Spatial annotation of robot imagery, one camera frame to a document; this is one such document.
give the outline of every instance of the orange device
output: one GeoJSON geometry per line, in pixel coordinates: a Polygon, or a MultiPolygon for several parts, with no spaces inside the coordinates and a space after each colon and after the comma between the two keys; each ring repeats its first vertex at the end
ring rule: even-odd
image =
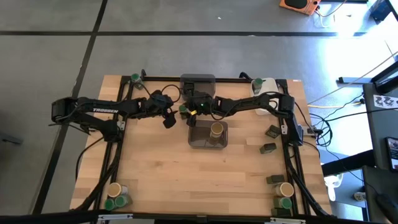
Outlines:
{"type": "Polygon", "coordinates": [[[320,0],[280,0],[279,6],[312,15],[319,3],[320,0]]]}

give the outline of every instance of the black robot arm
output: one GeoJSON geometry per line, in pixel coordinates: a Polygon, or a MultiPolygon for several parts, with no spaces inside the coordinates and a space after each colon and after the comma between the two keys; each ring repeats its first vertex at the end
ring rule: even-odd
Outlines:
{"type": "Polygon", "coordinates": [[[183,104],[186,111],[180,113],[186,116],[187,124],[191,127],[196,125],[196,115],[218,115],[221,117],[232,116],[239,111],[265,109],[272,115],[285,119],[286,128],[289,134],[289,141],[292,144],[301,146],[303,144],[303,129],[297,124],[294,115],[294,97],[278,92],[266,92],[258,96],[232,100],[216,96],[214,99],[204,92],[194,91],[183,104]],[[278,99],[277,109],[270,105],[272,99],[278,99]]]}
{"type": "Polygon", "coordinates": [[[104,141],[118,142],[121,132],[117,121],[102,120],[87,113],[111,113],[137,119],[163,116],[165,127],[171,128],[175,124],[175,112],[169,112],[173,104],[172,99],[160,90],[154,91],[149,99],[136,98],[120,102],[68,97],[52,103],[51,120],[56,124],[79,124],[87,133],[89,129],[95,129],[102,133],[104,141]]]}

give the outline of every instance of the white sticker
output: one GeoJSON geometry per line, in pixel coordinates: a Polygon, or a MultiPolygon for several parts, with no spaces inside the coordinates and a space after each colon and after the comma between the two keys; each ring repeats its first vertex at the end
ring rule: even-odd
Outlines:
{"type": "Polygon", "coordinates": [[[398,98],[373,95],[374,106],[378,108],[398,108],[398,98]]]}

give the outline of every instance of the concrete floor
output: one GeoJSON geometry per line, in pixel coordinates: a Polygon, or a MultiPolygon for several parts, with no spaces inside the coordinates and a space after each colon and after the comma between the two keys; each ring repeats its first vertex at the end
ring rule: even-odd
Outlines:
{"type": "MultiPolygon", "coordinates": [[[[68,4],[3,0],[0,30],[91,31],[100,5],[100,0],[68,4]]],[[[326,14],[337,5],[321,4],[321,12],[326,14]]],[[[385,38],[369,18],[369,5],[345,4],[334,19],[325,19],[332,26],[324,29],[317,15],[288,11],[271,0],[113,0],[100,30],[339,32],[341,36],[97,37],[79,95],[96,98],[103,75],[130,75],[144,68],[148,75],[156,76],[212,73],[237,77],[245,71],[252,77],[301,79],[307,100],[312,101],[337,88],[337,77],[358,77],[398,50],[395,36],[385,38]],[[369,35],[350,37],[352,32],[369,35]]],[[[0,35],[0,130],[24,140],[21,146],[0,142],[1,215],[29,212],[57,130],[47,126],[50,104],[70,96],[88,39],[0,35]]],[[[316,105],[342,105],[361,91],[361,86],[351,86],[316,105]]],[[[364,106],[349,107],[333,117],[364,110],[364,106]]],[[[321,116],[330,111],[311,109],[321,116]]],[[[329,150],[350,155],[371,148],[366,115],[335,121],[332,127],[329,150]],[[367,140],[359,144],[357,138],[367,140]]],[[[68,130],[44,212],[68,210],[75,162],[85,141],[83,133],[68,130]]]]}

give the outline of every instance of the wooden table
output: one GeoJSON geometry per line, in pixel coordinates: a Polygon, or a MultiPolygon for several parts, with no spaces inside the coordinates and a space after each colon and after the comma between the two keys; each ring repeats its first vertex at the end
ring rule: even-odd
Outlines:
{"type": "MultiPolygon", "coordinates": [[[[98,98],[116,100],[120,80],[120,75],[106,75],[98,98]]],[[[161,90],[167,84],[179,85],[153,81],[144,84],[150,92],[161,90]]],[[[310,121],[303,83],[288,80],[288,85],[289,93],[310,121]]],[[[249,97],[248,89],[248,83],[217,83],[216,95],[245,98],[249,97]]],[[[178,97],[178,91],[172,87],[164,93],[173,99],[178,97]]],[[[132,97],[147,97],[147,93],[134,89],[132,97]]],[[[172,109],[178,110],[182,102],[175,103],[172,109]]],[[[298,110],[295,115],[297,122],[305,125],[298,110]]],[[[110,114],[96,113],[95,116],[111,119],[110,114]]],[[[254,110],[225,118],[228,145],[221,151],[192,149],[187,141],[188,126],[179,119],[178,113],[176,118],[177,123],[171,129],[164,128],[161,117],[127,122],[117,182],[129,187],[133,204],[119,211],[270,216],[274,195],[265,178],[273,174],[286,176],[280,137],[272,139],[264,134],[270,125],[279,126],[277,118],[258,116],[254,110]],[[259,148],[271,142],[277,144],[277,149],[270,154],[260,154],[259,148]]],[[[211,116],[198,119],[211,119],[211,116]]],[[[100,137],[100,133],[92,134],[87,145],[100,137]]],[[[308,137],[305,141],[315,144],[308,137]]],[[[105,147],[106,142],[98,143],[83,156],[70,208],[79,206],[96,185],[105,147]]],[[[322,208],[331,213],[318,152],[304,145],[300,147],[300,155],[309,191],[322,208]]],[[[103,198],[106,198],[107,186],[103,198]]],[[[300,191],[297,186],[295,189],[298,210],[303,213],[300,191]]]]}

